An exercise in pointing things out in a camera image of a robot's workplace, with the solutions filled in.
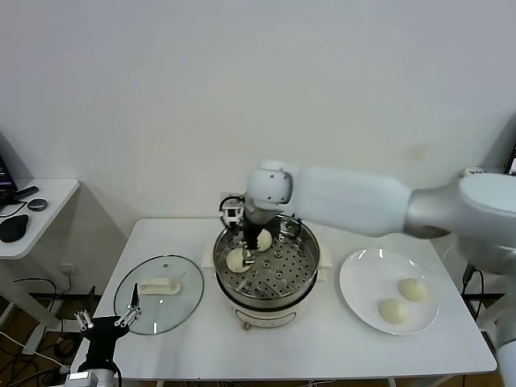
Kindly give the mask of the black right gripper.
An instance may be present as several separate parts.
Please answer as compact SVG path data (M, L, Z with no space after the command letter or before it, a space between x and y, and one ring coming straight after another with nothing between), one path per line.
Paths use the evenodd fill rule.
M244 219L242 222L243 240L237 243L238 248L242 249L257 249L258 238L262 232L262 226L255 224L248 219ZM252 251L242 251L242 267L249 268L254 264L254 254Z

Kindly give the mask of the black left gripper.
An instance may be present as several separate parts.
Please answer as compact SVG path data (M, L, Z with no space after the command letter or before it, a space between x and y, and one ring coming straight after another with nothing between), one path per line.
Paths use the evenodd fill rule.
M86 330L84 338L89 341L80 369L114 369L116 342L129 332L128 326L132 326L141 315L138 284L134 284L127 311L120 317L92 318L96 307L95 290L93 286L86 295L83 309L74 314L80 329Z

